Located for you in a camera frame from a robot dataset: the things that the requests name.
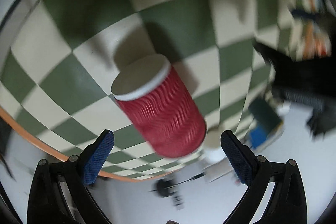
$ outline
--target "blue gripper pad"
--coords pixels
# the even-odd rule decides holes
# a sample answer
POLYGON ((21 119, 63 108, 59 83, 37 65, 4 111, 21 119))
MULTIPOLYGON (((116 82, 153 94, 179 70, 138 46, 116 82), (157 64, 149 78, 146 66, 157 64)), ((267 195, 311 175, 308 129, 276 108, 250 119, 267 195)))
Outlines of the blue gripper pad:
POLYGON ((227 131, 222 133, 220 144, 238 178, 240 179, 240 182, 250 186, 254 178, 254 172, 252 165, 248 162, 241 150, 243 145, 231 131, 230 133, 227 131))
POLYGON ((113 148, 114 145, 113 132, 108 130, 107 133, 104 131, 102 134, 104 133, 106 135, 102 140, 98 137, 97 140, 93 144, 91 144, 93 146, 97 145, 97 148, 95 149, 92 156, 88 159, 88 161, 85 163, 83 167, 81 179, 85 186, 95 182, 101 167, 103 166, 104 162, 106 161, 106 158, 108 157, 113 148))

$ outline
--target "paper cup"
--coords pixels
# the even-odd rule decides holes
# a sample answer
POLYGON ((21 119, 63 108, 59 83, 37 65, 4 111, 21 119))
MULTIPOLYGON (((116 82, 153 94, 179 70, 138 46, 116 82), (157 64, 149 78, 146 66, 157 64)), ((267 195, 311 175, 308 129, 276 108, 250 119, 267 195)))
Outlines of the paper cup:
POLYGON ((204 119, 165 56, 154 54, 130 64, 115 78, 111 91, 159 155, 183 157, 203 142, 204 119))

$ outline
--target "metal screw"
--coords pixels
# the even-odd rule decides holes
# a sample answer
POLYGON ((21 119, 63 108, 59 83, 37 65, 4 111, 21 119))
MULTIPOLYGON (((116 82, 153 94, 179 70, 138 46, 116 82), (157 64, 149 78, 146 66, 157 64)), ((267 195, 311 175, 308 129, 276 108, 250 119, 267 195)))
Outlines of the metal screw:
POLYGON ((289 162, 289 164, 291 166, 295 166, 296 165, 296 161, 295 160, 289 160, 288 162, 289 162))
POLYGON ((260 161, 260 162, 265 162, 266 158, 264 156, 258 156, 257 160, 260 161))
POLYGON ((42 159, 39 161, 39 165, 45 165, 47 163, 47 161, 45 159, 42 159))
POLYGON ((72 155, 72 156, 69 158, 69 161, 71 161, 71 162, 75 162, 76 160, 78 160, 78 156, 77 156, 77 155, 72 155))

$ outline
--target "cup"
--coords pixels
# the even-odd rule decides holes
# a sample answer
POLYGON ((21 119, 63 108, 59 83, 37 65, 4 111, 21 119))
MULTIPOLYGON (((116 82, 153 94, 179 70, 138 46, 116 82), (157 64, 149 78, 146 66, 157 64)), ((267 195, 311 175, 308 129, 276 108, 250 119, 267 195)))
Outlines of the cup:
POLYGON ((113 81, 111 92, 157 154, 183 157, 203 142, 205 121, 164 55, 149 55, 128 65, 113 81))

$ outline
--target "checkered tablecloth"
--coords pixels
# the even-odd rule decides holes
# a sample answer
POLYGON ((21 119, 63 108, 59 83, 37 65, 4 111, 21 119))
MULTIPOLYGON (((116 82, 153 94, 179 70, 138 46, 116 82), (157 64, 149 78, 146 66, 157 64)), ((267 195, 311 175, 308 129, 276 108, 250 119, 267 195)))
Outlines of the checkered tablecloth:
POLYGON ((106 172, 145 179, 177 170, 201 150, 182 159, 155 154, 111 95, 120 69, 164 54, 208 128, 245 134, 255 125, 247 107, 274 74, 252 43, 299 54, 304 25, 290 15, 295 6, 310 10, 309 0, 42 0, 11 45, 0 105, 67 156, 112 130, 106 172))

